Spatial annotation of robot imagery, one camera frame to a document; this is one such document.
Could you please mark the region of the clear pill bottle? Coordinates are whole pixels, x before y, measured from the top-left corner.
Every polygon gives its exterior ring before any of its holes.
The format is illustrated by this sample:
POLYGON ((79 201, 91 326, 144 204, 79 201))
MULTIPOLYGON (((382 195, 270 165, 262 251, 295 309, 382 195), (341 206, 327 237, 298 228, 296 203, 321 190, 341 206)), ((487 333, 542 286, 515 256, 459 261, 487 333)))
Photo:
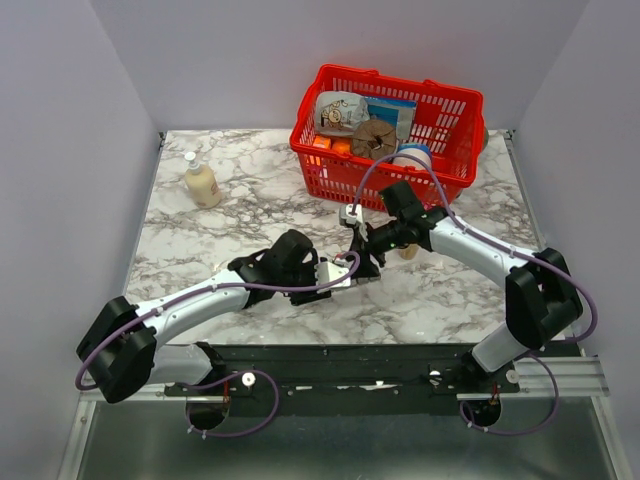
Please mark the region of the clear pill bottle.
POLYGON ((398 250, 399 256, 404 260, 412 260, 415 258, 420 250, 420 246, 417 244, 410 244, 404 248, 398 250))

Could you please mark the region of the grey weekly pill organizer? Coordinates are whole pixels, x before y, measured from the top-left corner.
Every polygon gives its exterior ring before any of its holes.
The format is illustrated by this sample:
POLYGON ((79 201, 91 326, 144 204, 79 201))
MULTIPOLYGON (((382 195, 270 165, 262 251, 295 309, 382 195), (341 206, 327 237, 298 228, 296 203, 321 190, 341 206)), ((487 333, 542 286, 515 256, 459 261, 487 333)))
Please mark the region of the grey weekly pill organizer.
POLYGON ((375 276, 353 275, 350 281, 351 281, 351 286, 356 286, 356 285, 365 285, 368 283, 376 282, 376 281, 379 281, 380 279, 381 279, 380 275, 375 275, 375 276))

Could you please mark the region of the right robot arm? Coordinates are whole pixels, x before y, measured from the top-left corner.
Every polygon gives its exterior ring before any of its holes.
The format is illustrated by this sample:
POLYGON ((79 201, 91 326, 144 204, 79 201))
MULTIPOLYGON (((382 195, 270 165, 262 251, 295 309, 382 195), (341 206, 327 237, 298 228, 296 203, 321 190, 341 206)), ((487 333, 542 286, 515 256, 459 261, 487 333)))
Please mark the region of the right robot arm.
POLYGON ((455 367, 454 379, 480 392, 496 380, 496 371, 538 350, 577 320, 583 306, 564 257, 547 248, 541 252, 518 249, 478 232, 445 207, 425 208, 406 181, 382 190, 391 216, 387 224, 372 227, 358 205, 341 208, 341 225, 352 229, 352 247, 360 264, 384 265, 387 252, 418 246, 450 257, 491 280, 505 293, 505 320, 466 352, 455 367))

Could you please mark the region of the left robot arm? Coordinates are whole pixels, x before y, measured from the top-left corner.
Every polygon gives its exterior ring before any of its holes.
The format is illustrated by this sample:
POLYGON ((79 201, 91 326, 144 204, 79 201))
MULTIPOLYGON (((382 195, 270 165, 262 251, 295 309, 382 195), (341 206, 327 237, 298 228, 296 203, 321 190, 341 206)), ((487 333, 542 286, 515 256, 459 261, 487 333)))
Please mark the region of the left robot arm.
POLYGON ((311 240, 290 229, 272 247, 235 258, 210 279, 175 294, 140 304, 123 296, 109 300, 76 348, 83 362, 76 386, 96 388, 107 402, 119 403, 151 382, 160 367, 157 352, 180 334, 277 292, 288 294, 293 305, 328 297, 328 291, 315 289, 320 262, 311 240))

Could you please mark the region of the cream lotion pump bottle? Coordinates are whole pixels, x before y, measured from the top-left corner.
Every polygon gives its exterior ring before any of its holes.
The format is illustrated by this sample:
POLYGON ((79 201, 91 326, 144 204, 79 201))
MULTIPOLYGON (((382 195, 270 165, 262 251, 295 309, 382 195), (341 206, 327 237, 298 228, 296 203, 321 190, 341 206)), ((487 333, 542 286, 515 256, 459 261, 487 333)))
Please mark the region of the cream lotion pump bottle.
POLYGON ((222 199, 213 170, 201 162, 195 152, 184 154, 188 164, 184 179, 194 203, 201 209, 216 207, 222 199))

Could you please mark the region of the orange small package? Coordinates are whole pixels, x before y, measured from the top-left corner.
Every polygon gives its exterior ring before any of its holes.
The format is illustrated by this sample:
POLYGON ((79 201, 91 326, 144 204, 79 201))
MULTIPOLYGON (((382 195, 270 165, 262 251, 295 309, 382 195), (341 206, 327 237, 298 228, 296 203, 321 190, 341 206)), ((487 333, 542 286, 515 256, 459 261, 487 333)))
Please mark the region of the orange small package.
POLYGON ((321 135, 316 135, 313 140, 313 147, 323 150, 330 150, 332 147, 332 139, 321 135))

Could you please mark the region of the orange fruit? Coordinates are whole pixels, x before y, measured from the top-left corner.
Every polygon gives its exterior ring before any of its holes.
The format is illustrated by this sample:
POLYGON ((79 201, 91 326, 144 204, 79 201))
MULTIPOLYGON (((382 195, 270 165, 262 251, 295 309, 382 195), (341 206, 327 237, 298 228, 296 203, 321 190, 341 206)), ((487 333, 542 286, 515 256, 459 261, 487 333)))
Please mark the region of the orange fruit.
POLYGON ((347 138, 336 138, 332 141, 331 150, 339 154, 350 154, 351 140, 347 138))

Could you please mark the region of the white blue lidded tub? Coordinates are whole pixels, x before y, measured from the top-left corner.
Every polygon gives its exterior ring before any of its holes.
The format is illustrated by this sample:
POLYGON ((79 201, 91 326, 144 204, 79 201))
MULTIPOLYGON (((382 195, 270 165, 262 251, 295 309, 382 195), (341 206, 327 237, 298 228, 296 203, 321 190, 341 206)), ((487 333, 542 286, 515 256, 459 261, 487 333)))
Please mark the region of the white blue lidded tub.
POLYGON ((410 167, 416 170, 424 170, 425 165, 432 166, 432 153, 430 149, 419 143, 402 144, 397 149, 397 156, 392 164, 399 167, 410 167))

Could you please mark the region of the brown round paper package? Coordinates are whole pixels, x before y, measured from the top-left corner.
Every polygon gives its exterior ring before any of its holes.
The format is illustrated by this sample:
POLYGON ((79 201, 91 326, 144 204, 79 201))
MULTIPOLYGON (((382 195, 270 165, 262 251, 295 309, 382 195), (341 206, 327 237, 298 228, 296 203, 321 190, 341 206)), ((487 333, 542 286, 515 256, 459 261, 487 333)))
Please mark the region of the brown round paper package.
POLYGON ((369 160, 379 160, 396 152, 396 129, 380 119, 363 122, 351 138, 351 154, 369 160))

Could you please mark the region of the white snack bag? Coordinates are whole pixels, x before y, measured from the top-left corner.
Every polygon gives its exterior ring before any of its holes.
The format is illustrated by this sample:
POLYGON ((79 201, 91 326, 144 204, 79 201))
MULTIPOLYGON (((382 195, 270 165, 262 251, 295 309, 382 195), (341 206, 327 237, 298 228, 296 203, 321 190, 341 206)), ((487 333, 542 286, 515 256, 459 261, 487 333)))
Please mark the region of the white snack bag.
POLYGON ((370 119, 368 104, 362 95, 346 91, 326 91, 318 95, 314 123, 318 134, 352 137, 370 119))

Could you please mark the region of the blue white packet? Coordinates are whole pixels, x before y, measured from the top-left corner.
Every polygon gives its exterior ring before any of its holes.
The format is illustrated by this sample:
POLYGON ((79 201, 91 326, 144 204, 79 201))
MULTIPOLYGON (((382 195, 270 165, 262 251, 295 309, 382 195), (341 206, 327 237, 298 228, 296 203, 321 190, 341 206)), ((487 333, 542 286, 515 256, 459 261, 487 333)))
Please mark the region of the blue white packet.
POLYGON ((393 126, 398 140, 409 139, 417 110, 416 102, 379 96, 365 96, 365 101, 371 119, 382 120, 393 126))

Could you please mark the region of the olive object behind basket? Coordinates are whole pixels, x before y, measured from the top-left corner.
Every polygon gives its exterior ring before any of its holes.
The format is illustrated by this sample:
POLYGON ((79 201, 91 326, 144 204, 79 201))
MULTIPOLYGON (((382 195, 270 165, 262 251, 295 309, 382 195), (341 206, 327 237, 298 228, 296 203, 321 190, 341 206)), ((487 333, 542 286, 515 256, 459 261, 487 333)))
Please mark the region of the olive object behind basket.
POLYGON ((483 141, 482 141, 482 151, 484 151, 488 145, 490 139, 490 133, 489 130, 484 127, 484 133, 483 133, 483 141))

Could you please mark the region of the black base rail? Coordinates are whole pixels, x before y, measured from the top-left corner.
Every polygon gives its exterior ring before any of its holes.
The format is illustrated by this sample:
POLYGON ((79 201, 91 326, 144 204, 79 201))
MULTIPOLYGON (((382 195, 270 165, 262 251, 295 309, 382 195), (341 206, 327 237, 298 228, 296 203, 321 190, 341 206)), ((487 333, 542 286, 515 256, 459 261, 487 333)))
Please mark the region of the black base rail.
POLYGON ((212 373, 189 387, 173 382, 172 397, 227 396, 235 416, 333 417, 452 415, 463 399, 473 405, 550 387, 581 356, 575 345, 551 345, 537 360, 511 361, 494 373, 471 367, 465 344, 205 345, 212 373))

